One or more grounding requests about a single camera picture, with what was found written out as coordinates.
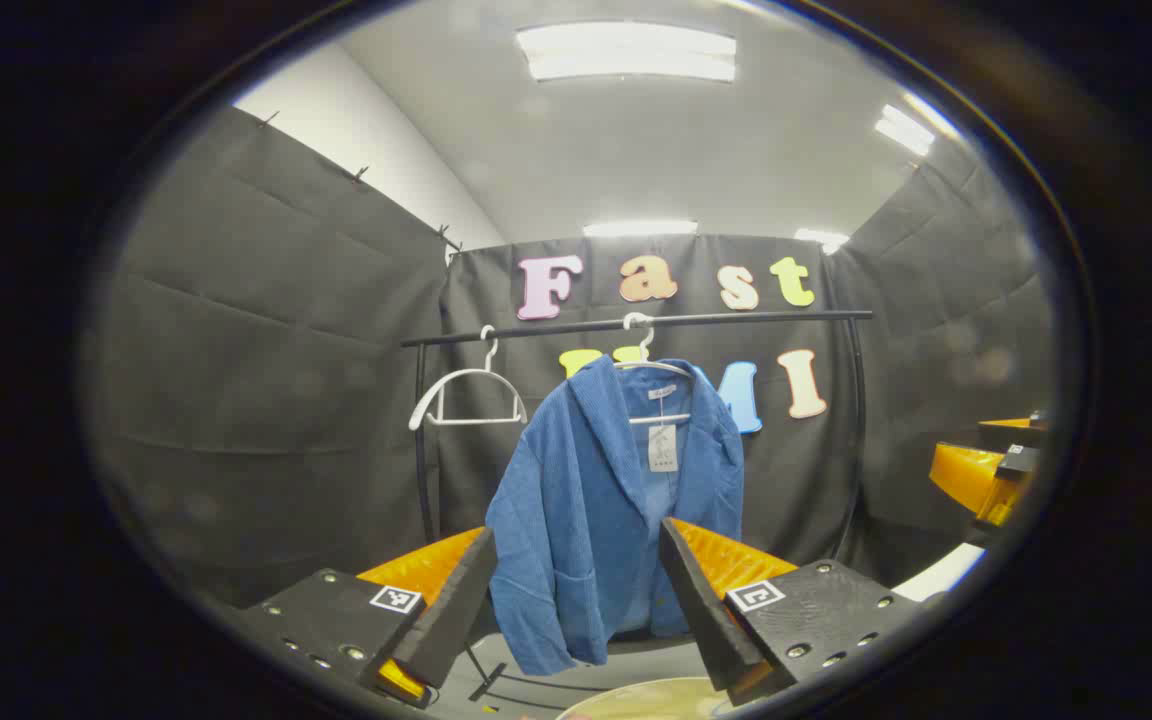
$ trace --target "clothing tag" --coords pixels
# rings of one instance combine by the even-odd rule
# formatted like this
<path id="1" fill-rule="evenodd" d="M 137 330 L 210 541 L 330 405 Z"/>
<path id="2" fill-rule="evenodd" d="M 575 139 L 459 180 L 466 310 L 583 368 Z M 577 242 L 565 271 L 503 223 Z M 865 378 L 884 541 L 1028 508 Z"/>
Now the clothing tag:
<path id="1" fill-rule="evenodd" d="M 673 425 L 649 425 L 647 468 L 652 469 L 653 473 L 677 472 L 679 448 L 675 445 Z"/>
<path id="2" fill-rule="evenodd" d="M 662 388 L 649 389 L 647 400 L 660 400 L 660 397 L 668 397 L 673 395 L 679 386 L 664 386 Z"/>

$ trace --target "clothes hanger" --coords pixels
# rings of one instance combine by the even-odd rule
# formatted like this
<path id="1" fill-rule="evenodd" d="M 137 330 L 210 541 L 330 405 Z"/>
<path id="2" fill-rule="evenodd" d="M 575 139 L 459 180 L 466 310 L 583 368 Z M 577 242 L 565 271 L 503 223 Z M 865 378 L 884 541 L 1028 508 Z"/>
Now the clothes hanger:
<path id="1" fill-rule="evenodd" d="M 643 338 L 643 342 L 639 342 L 639 357 L 641 359 L 628 361 L 627 363 L 614 363 L 613 367 L 620 367 L 622 370 L 632 370 L 636 367 L 653 367 L 657 370 L 668 370 L 668 372 L 682 376 L 689 381 L 694 381 L 691 373 L 687 372 L 682 367 L 676 367 L 673 365 L 667 365 L 664 363 L 653 363 L 649 359 L 649 343 L 652 342 L 652 338 L 655 336 L 655 328 L 652 327 L 652 316 L 644 313 L 629 313 L 626 316 L 626 324 L 623 327 L 630 329 L 632 323 L 644 324 L 647 328 L 647 338 Z M 664 397 L 660 397 L 660 406 L 664 407 Z M 682 420 L 690 420 L 691 414 L 681 415 L 657 415 L 654 418 L 630 418 L 631 425 L 644 425 L 649 423 L 681 423 Z"/>
<path id="2" fill-rule="evenodd" d="M 494 331 L 492 325 L 483 325 L 483 332 L 479 333 L 479 338 L 486 340 L 488 338 L 488 331 Z M 492 350 L 488 350 L 488 357 L 486 357 L 484 369 L 478 367 L 467 367 L 463 370 L 456 370 L 454 373 L 445 374 L 439 378 L 438 382 L 430 386 L 429 391 L 425 391 L 425 395 L 420 396 L 420 402 L 417 402 L 416 409 L 412 410 L 411 419 L 407 420 L 407 429 L 416 430 L 420 426 L 420 419 L 429 419 L 430 423 L 435 425 L 490 425 L 493 423 L 526 423 L 526 408 L 522 404 L 522 396 L 518 395 L 517 389 L 513 387 L 513 384 L 507 381 L 502 376 L 492 372 L 492 356 L 495 355 L 497 348 L 500 346 L 499 338 L 492 338 Z M 502 382 L 505 387 L 509 388 L 513 393 L 513 416 L 510 418 L 462 418 L 462 419 L 448 419 L 444 417 L 444 389 L 447 387 L 447 382 L 454 381 L 454 379 L 463 376 L 486 376 L 488 378 L 494 378 Z M 434 401 L 434 396 L 438 396 L 438 415 L 429 414 L 429 404 Z"/>

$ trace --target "ceiling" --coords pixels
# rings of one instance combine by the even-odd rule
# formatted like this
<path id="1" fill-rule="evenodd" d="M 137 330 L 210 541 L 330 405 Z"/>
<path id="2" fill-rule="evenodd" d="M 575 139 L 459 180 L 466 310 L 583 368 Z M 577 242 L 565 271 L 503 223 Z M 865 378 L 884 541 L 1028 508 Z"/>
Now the ceiling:
<path id="1" fill-rule="evenodd" d="M 535 82 L 515 31 L 654 20 L 736 37 L 730 85 L 685 78 Z M 717 0 L 420 0 L 342 45 L 424 132 L 508 242 L 607 220 L 700 233 L 851 233 L 914 154 L 874 132 L 901 88 L 803 20 Z"/>

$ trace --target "black fabric wall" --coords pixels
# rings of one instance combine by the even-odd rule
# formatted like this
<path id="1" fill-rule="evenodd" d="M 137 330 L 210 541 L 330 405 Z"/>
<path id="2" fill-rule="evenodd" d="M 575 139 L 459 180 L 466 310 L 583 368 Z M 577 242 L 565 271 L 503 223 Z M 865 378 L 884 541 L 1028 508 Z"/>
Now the black fabric wall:
<path id="1" fill-rule="evenodd" d="M 573 290 L 561 302 L 558 318 L 518 320 L 524 274 L 518 260 L 576 255 L 584 272 L 573 278 Z M 620 295 L 621 264 L 637 255 L 658 255 L 669 264 L 679 283 L 668 300 L 627 302 Z M 814 302 L 801 310 L 829 309 L 823 288 L 823 252 L 813 242 L 765 237 L 657 237 L 621 240 L 559 240 L 462 252 L 453 259 L 444 287 L 444 332 L 470 332 L 492 324 L 498 328 L 623 318 L 645 314 L 736 313 L 719 298 L 718 270 L 744 265 L 755 275 L 761 311 L 799 310 L 781 295 L 780 281 L 770 272 L 791 256 L 808 268 L 805 287 Z M 500 341 L 493 370 L 515 384 L 533 411 L 563 381 L 558 364 L 562 351 L 594 348 L 611 354 L 637 344 L 645 331 L 612 331 L 508 338 Z M 442 355 L 447 370 L 483 366 L 488 342 L 431 348 Z M 814 378 L 826 414 L 814 418 L 788 416 L 790 388 L 776 356 L 790 350 L 814 351 Z M 776 552 L 795 562 L 808 562 L 828 552 L 844 517 L 849 442 L 854 429 L 852 386 L 846 334 L 841 324 L 758 323 L 657 328 L 650 347 L 653 359 L 681 357 L 699 365 L 714 387 L 723 369 L 735 361 L 758 366 L 755 397 L 763 430 L 746 434 L 744 537 L 755 547 Z M 426 387 L 438 379 L 431 372 Z M 500 416 L 509 410 L 508 391 L 491 381 L 467 381 L 447 395 L 449 416 Z M 508 465 L 521 425 L 445 427 L 439 433 L 442 482 L 438 500 L 444 536 L 483 524 L 488 501 Z"/>
<path id="2" fill-rule="evenodd" d="M 867 385 L 864 523 L 852 560 L 895 583 L 964 537 L 970 514 L 929 479 L 938 441 L 977 420 L 1052 408 L 1041 259 L 1005 189 L 938 142 L 905 185 L 829 258 L 861 325 Z"/>
<path id="3" fill-rule="evenodd" d="M 238 109 L 147 194 L 91 361 L 100 461 L 147 536 L 219 600 L 424 544 L 415 367 L 444 242 Z"/>

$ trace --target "fluorescent light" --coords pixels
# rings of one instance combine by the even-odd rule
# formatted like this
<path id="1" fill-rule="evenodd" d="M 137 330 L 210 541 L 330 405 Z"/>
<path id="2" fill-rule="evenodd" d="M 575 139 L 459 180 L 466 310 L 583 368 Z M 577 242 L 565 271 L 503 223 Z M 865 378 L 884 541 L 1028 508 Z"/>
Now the fluorescent light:
<path id="1" fill-rule="evenodd" d="M 736 40 L 684 26 L 589 22 L 522 29 L 518 46 L 537 79 L 619 74 L 732 82 Z"/>
<path id="2" fill-rule="evenodd" d="M 813 242 L 819 242 L 824 245 L 824 253 L 834 255 L 838 247 L 842 243 L 851 240 L 851 236 L 846 236 L 841 232 L 813 232 L 809 228 L 798 228 L 794 232 L 794 240 L 810 240 Z"/>
<path id="3" fill-rule="evenodd" d="M 892 108 L 890 105 L 882 106 L 882 118 L 878 119 L 874 129 L 900 142 L 916 156 L 926 156 L 932 149 L 932 141 L 937 139 L 932 131 L 914 122 L 912 118 L 901 113 L 900 109 Z"/>
<path id="4" fill-rule="evenodd" d="M 927 122 L 932 123 L 938 131 L 941 131 L 942 136 L 958 137 L 958 131 L 950 124 L 950 120 L 947 120 L 945 119 L 945 115 L 937 113 L 937 108 L 932 108 L 931 105 L 927 105 L 922 97 L 905 92 L 904 98 L 905 103 L 909 103 L 910 108 L 917 109 L 918 114 L 926 118 Z"/>
<path id="5" fill-rule="evenodd" d="M 634 237 L 644 234 L 691 234 L 696 232 L 691 220 L 621 220 L 614 223 L 585 225 L 585 237 Z"/>

